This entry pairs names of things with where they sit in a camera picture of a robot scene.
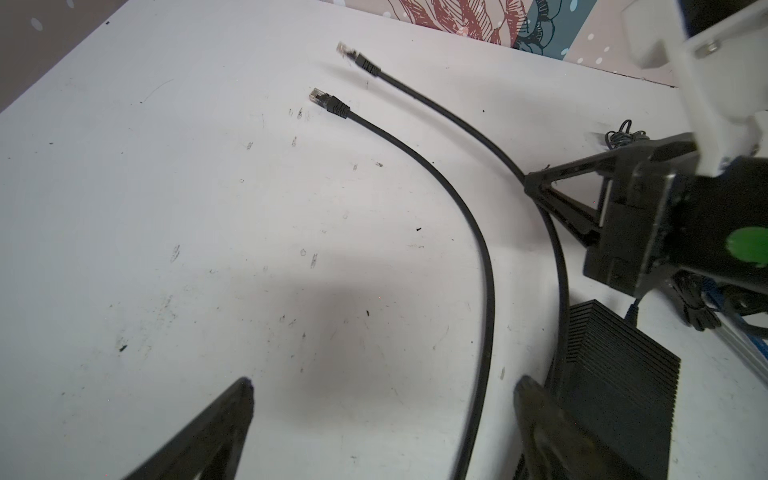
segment patterned wall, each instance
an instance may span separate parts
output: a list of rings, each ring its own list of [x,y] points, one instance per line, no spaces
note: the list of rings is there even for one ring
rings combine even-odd
[[[323,0],[455,35],[675,85],[669,65],[636,67],[621,11],[632,0]]]

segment white table surface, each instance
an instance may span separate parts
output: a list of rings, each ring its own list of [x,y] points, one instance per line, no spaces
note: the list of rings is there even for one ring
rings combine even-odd
[[[477,217],[498,303],[469,476],[510,473],[512,390],[543,378],[556,335],[544,228],[489,152],[338,40],[524,171],[601,151],[625,118],[688,129],[673,88],[315,0],[131,0],[0,114],[6,478],[120,478],[239,376],[256,397],[239,479],[448,478],[482,324],[475,242],[419,165],[313,87],[434,161]],[[571,301],[623,313],[562,239]],[[766,389],[656,293],[640,327],[682,359],[670,478],[766,478]]]

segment green sticker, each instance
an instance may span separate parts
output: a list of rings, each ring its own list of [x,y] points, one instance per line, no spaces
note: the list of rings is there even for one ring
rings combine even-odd
[[[768,265],[768,228],[744,227],[734,230],[725,240],[731,255],[742,262],[756,263],[763,268]]]

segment screw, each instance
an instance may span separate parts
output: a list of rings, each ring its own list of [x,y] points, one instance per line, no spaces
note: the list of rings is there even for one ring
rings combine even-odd
[[[697,48],[695,53],[697,58],[704,58],[718,50],[720,50],[720,42],[718,40],[709,40],[705,45]]]
[[[733,161],[733,158],[723,157],[723,160],[720,161],[720,169],[725,170],[728,168],[730,163]]]

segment black power supply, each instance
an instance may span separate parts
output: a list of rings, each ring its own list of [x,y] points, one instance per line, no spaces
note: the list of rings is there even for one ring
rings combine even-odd
[[[637,478],[663,480],[679,372],[677,356],[591,300],[571,307],[563,373],[551,391],[578,428],[623,460]],[[560,441],[551,440],[553,444]],[[577,468],[562,465],[554,470],[567,472],[583,466],[572,463],[570,467]],[[521,457],[515,479],[528,478]]]

